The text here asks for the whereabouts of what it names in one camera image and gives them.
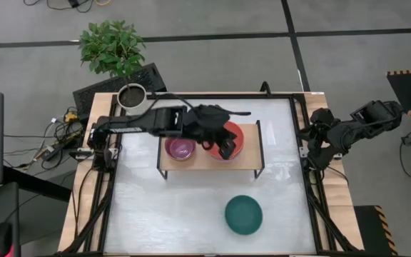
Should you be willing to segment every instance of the computer mouse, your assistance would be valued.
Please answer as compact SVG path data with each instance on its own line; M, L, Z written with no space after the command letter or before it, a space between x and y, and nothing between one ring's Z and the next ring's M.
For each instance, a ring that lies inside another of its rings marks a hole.
M0 257L9 254L12 246L12 225L0 223Z

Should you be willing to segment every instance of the purple bowl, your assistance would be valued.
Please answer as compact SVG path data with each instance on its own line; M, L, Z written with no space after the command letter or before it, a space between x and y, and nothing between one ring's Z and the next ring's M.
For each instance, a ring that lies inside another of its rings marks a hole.
M196 142L189 139L168 138L164 143L164 149L171 158L186 160L193 155L196 149Z

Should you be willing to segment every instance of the potted plant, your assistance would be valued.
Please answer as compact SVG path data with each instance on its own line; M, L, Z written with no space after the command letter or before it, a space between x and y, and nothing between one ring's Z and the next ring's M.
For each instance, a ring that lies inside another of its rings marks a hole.
M145 48L143 39L136 35L134 25L124 26L125 21L105 21L102 24L88 24L88 31L80 36L82 64L89 61L90 71L109 72L111 77L123 78L123 86L117 95L118 104L127 115L142 114L148 108L146 90L140 84L129 84L131 75L139 70L141 61L140 46Z

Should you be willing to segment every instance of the floor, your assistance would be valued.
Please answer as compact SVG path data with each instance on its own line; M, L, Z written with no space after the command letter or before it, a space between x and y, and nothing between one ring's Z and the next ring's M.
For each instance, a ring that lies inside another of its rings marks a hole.
M66 0L49 3L68 5ZM274 91L324 91L341 119L368 101L395 100L385 72L411 69L411 1L114 0L80 14L51 10L46 1L25 6L22 0L0 0L5 133L41 135L51 118L73 105L72 91L107 78L81 67L76 43L70 41L88 22L105 19L136 25L150 41L147 62L156 63L170 91L249 91L267 81ZM231 39L235 33L240 36ZM195 40L199 34L220 36ZM174 36L182 35L192 41L176 41ZM356 143L343 159L353 203L383 207L401 255L411 255L411 179L402 172L398 146L409 131L411 118L404 117L398 129ZM7 138L4 143L6 151L14 151L38 146L40 140ZM404 149L403 159L411 173L411 148ZM68 161L41 177L59 179L73 169ZM34 167L30 173L39 171ZM59 241L66 204L39 200L26 212L39 206L55 211L43 213L49 222L36 220L35 226L27 216L26 241L47 236L25 244L24 256L53 253Z

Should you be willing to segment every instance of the red bowl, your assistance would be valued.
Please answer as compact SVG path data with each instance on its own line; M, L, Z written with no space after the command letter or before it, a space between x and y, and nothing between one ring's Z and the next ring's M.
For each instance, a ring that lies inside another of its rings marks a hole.
M229 161L234 159L242 150L243 148L243 132L242 129L239 127L238 124L235 124L232 121L228 121L225 124L225 129L229 130L230 132L233 132L237 137L233 140L235 143L235 149L233 154L231 154L231 157L228 160L225 160L221 157L219 150L220 148L217 146L217 144L213 144L213 147L211 150L208 151L208 153L213 156L214 158L221 160L221 161Z
M196 142L189 139L167 138L164 142L164 149L171 158L182 161L193 155Z

